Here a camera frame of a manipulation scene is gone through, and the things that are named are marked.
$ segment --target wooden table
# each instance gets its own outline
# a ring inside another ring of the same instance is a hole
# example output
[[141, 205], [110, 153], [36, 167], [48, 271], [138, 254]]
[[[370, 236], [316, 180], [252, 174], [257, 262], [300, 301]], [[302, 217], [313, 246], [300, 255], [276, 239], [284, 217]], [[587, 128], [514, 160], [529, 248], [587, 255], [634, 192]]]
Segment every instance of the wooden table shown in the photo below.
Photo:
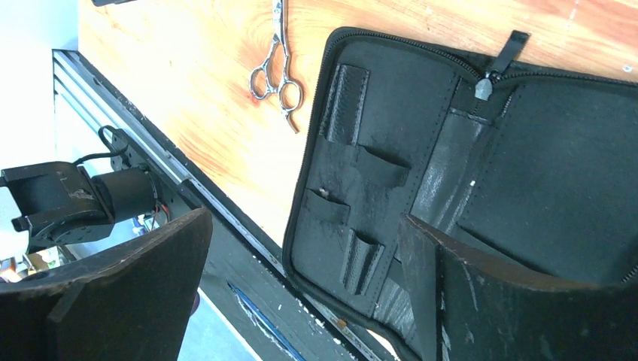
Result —
[[305, 93], [294, 135], [276, 96], [258, 102], [248, 91], [272, 39], [270, 1], [80, 4], [80, 52], [279, 244], [334, 28], [492, 55], [518, 29], [532, 34], [522, 61], [638, 81], [635, 0], [289, 0], [290, 77]]

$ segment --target scissors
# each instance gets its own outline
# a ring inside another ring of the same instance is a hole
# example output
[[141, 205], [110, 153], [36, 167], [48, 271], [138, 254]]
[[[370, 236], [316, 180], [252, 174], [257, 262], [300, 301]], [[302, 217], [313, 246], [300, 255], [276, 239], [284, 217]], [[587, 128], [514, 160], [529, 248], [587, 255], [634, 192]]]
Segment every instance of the scissors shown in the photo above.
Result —
[[[288, 40], [286, 39], [286, 0], [272, 0], [272, 25], [275, 27], [275, 34], [272, 36], [272, 43], [270, 44], [270, 50], [268, 50], [268, 54], [266, 54], [266, 59], [261, 63], [261, 65], [257, 66], [251, 72], [251, 80], [250, 80], [250, 88], [253, 96], [259, 100], [265, 99], [267, 96], [273, 93], [277, 93], [279, 96], [279, 108], [281, 109], [281, 115], [286, 118], [286, 121], [290, 125], [290, 128], [293, 129], [295, 133], [299, 132], [295, 124], [290, 118], [290, 113], [295, 111], [302, 103], [303, 100], [303, 92], [299, 83], [294, 80], [291, 80], [288, 77], [288, 65], [290, 64], [290, 51], [288, 50]], [[274, 87], [271, 83], [271, 77], [269, 76], [271, 70], [271, 61], [275, 56], [275, 49], [277, 46], [281, 44], [284, 47], [284, 69], [281, 74], [281, 80], [279, 81], [279, 85]], [[263, 71], [266, 76], [266, 91], [263, 94], [257, 93], [255, 89], [255, 79], [257, 75]], [[297, 88], [299, 92], [299, 98], [297, 99], [297, 103], [294, 106], [288, 107], [284, 103], [284, 89], [286, 86], [292, 85]]]

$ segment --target black case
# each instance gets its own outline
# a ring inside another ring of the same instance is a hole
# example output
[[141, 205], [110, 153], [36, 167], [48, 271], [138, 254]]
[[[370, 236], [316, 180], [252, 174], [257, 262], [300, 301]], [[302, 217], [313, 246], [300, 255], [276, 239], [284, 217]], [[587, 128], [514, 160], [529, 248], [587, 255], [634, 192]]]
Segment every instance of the black case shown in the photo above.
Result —
[[327, 41], [284, 267], [403, 359], [638, 359], [638, 86], [527, 36]]

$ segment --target white wall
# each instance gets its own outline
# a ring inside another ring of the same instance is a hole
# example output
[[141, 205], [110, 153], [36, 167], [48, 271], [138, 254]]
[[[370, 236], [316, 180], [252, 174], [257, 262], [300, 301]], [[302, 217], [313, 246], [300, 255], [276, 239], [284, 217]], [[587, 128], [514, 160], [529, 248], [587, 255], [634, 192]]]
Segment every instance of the white wall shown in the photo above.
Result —
[[[77, 0], [0, 0], [0, 169], [55, 159], [51, 49], [77, 49]], [[0, 259], [26, 248], [0, 189]]]

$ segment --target zipper slider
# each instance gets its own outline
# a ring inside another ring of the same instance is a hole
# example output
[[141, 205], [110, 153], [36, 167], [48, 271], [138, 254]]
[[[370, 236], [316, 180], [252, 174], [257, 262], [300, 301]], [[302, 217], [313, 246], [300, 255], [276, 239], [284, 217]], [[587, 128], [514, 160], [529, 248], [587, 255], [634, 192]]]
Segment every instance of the zipper slider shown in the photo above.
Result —
[[498, 80], [510, 64], [514, 61], [516, 56], [523, 50], [527, 39], [530, 35], [526, 32], [519, 32], [514, 30], [509, 36], [508, 41], [505, 43], [505, 47], [500, 51], [497, 58], [492, 63], [490, 70], [485, 73], [485, 77], [476, 83], [474, 88], [474, 96], [481, 100], [488, 100], [494, 90], [493, 85]]

